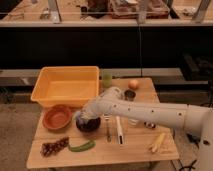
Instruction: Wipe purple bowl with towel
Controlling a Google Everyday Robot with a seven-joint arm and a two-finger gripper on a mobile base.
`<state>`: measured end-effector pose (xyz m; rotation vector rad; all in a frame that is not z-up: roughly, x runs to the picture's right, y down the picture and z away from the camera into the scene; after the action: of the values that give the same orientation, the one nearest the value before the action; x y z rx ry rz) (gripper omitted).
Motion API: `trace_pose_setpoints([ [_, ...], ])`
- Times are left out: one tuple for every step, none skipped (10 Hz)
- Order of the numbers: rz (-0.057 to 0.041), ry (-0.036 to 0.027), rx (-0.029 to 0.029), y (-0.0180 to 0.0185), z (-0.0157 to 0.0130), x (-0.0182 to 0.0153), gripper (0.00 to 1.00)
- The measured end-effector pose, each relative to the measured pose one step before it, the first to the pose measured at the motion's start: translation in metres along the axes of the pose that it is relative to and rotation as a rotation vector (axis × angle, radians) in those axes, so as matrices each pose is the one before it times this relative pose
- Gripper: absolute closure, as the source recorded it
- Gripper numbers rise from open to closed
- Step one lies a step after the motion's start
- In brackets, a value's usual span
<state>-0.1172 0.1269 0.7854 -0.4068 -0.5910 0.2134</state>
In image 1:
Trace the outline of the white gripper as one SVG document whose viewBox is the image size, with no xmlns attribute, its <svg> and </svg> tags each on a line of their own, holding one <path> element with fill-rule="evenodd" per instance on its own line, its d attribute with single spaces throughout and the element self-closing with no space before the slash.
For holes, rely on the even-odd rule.
<svg viewBox="0 0 213 171">
<path fill-rule="evenodd" d="M 89 101 L 81 110 L 81 118 L 85 120 L 97 119 L 100 116 L 98 103 L 95 100 Z"/>
</svg>

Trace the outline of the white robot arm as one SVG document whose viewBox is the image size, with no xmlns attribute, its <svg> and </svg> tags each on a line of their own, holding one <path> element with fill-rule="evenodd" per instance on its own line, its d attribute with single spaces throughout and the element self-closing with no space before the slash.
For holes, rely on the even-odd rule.
<svg viewBox="0 0 213 171">
<path fill-rule="evenodd" d="M 122 99 L 118 87 L 105 90 L 82 108 L 83 120 L 102 114 L 128 117 L 161 126 L 182 129 L 200 138 L 195 171 L 213 171 L 213 108 L 188 104 L 131 102 Z"/>
</svg>

